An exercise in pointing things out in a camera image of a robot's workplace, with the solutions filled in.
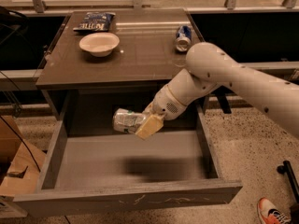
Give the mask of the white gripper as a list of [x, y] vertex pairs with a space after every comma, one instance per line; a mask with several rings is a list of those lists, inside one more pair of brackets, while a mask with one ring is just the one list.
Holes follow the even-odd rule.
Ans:
[[157, 115], [150, 115], [135, 132], [135, 135], [143, 140], [162, 129], [164, 119], [176, 119], [181, 113], [181, 105], [165, 85], [156, 93], [152, 104], [144, 109], [144, 113]]

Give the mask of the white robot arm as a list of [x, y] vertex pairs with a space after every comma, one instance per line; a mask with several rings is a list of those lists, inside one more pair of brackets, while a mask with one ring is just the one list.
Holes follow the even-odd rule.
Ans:
[[186, 66], [164, 85], [144, 110], [148, 116], [135, 134], [146, 139], [166, 120], [176, 119], [194, 100], [224, 86], [242, 97], [286, 132], [299, 138], [299, 86], [237, 63], [219, 47], [193, 45]]

